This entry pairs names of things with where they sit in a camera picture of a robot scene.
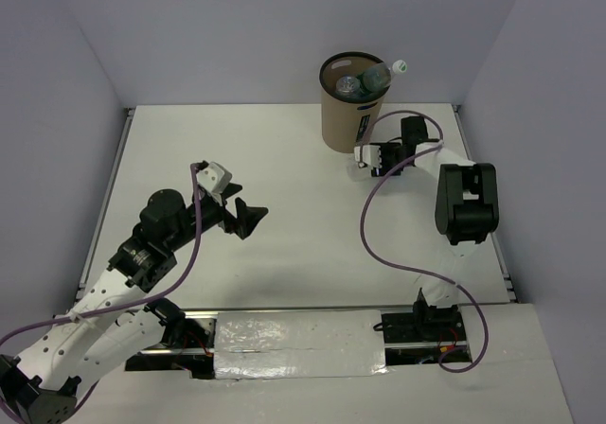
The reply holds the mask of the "blue label bottle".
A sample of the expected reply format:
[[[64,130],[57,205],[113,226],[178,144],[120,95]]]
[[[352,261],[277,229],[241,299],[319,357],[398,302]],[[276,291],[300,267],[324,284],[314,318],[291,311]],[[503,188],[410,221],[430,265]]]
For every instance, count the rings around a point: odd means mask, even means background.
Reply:
[[[364,162],[352,160],[347,168],[349,178],[354,182],[361,182],[372,177],[372,168]]]
[[[359,98],[362,94],[359,79],[351,75],[341,77],[335,83],[335,94],[346,99]]]

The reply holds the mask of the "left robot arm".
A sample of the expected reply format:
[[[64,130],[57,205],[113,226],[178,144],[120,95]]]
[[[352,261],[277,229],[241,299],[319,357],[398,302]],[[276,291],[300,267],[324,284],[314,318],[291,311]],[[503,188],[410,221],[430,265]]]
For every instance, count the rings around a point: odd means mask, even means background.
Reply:
[[[195,184],[192,203],[174,189],[153,193],[139,222],[97,283],[66,315],[40,323],[47,332],[16,356],[1,358],[1,409],[17,423],[64,423],[98,381],[139,351],[172,347],[191,322],[153,288],[176,265],[176,252],[218,226],[248,238],[268,208],[236,198],[241,186]],[[226,208],[235,199],[236,211]]]

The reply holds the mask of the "green label clear bottle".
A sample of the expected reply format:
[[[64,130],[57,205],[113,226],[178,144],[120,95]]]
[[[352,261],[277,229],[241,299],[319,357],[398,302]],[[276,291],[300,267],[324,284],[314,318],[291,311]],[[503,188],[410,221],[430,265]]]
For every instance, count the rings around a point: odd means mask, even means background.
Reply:
[[[392,64],[380,62],[367,68],[361,75],[361,87],[369,94],[381,92],[391,85],[392,80],[407,71],[407,63],[397,60]]]

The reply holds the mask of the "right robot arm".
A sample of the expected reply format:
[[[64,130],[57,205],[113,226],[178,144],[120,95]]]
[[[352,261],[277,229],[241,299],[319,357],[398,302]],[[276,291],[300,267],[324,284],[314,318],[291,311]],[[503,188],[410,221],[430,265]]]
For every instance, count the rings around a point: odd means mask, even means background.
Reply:
[[[372,142],[367,135],[357,141],[354,161],[383,185],[406,168],[423,171],[437,185],[434,221],[446,243],[437,271],[417,268],[425,279],[408,313],[387,313],[375,330],[387,343],[457,343],[463,336],[457,301],[469,297],[463,269],[468,258],[488,240],[499,224],[496,168],[475,163],[445,146],[444,132],[429,129],[433,118],[402,111],[401,133],[386,142]]]

